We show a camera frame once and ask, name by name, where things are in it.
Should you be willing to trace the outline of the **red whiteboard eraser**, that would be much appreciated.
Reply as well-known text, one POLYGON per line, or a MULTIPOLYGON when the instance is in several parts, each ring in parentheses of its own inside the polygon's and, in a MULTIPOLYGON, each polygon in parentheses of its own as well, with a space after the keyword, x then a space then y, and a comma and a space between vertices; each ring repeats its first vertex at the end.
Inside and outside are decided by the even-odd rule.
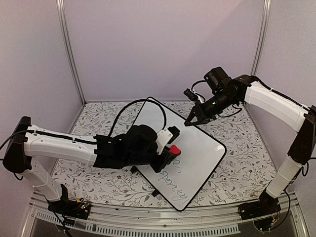
POLYGON ((176 145, 172 145, 168 152, 173 156, 179 156, 181 154, 180 149, 176 145))

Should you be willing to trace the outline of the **white whiteboard black frame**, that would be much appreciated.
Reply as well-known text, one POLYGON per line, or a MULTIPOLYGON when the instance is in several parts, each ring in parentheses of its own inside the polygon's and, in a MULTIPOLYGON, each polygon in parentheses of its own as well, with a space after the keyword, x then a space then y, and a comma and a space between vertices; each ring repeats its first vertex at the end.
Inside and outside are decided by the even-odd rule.
POLYGON ((180 135, 169 145, 176 145, 181 154, 161 172, 150 165, 138 166, 142 176, 177 211, 187 208, 224 158, 227 148, 197 126, 185 126, 185 119, 153 97, 147 98, 134 124, 147 125, 156 133, 176 126, 180 135))

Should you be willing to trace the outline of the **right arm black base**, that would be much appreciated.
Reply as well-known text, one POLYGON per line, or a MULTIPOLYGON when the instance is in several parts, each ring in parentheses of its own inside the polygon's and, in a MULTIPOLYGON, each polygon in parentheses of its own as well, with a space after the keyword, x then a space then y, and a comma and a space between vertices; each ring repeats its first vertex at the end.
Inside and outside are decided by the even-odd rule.
POLYGON ((270 231, 279 219, 281 207, 278 198, 271 197, 264 190, 260 194, 258 201, 242 203, 238 206, 237 211, 242 220, 269 215, 267 218, 254 221, 254 226, 257 230, 266 232, 270 231))

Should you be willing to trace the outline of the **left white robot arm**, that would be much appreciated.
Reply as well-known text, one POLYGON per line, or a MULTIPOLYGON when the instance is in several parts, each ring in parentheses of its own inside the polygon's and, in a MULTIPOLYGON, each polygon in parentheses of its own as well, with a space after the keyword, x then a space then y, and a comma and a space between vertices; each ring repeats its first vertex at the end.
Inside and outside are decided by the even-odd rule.
POLYGON ((142 124, 133 125, 115 137, 79 137, 45 130, 32 125, 30 117, 22 117, 5 141, 7 148, 2 163, 8 171, 22 174, 32 182, 62 214, 70 214, 74 207, 68 200, 67 189, 53 180, 36 157, 73 160, 105 169, 149 165, 159 173, 180 155, 181 151, 172 144, 179 135, 175 126, 155 132, 142 124))

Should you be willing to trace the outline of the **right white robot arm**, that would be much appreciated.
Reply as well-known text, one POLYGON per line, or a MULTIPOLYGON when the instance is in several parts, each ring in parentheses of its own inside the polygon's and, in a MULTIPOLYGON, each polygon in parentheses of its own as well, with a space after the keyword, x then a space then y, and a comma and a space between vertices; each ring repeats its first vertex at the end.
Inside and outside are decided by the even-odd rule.
POLYGON ((268 87, 256 76, 241 75, 232 79, 221 67, 211 69, 204 75, 204 81, 212 90, 212 98, 203 101, 193 89, 184 91, 184 95, 195 103, 185 120, 185 126, 207 124, 227 107, 243 103, 268 112, 297 133, 275 178, 255 205, 259 215, 266 215, 274 208, 273 199, 296 179, 312 158, 316 145, 316 108, 294 101, 268 87))

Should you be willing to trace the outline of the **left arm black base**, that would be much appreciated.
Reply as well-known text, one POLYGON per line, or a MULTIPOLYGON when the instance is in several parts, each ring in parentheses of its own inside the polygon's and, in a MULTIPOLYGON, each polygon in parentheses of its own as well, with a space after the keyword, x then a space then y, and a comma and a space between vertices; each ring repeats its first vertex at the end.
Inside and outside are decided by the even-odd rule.
POLYGON ((58 201, 48 201, 48 210, 63 216, 87 220, 91 210, 91 202, 80 198, 70 200, 67 188, 61 184, 61 197, 58 201))

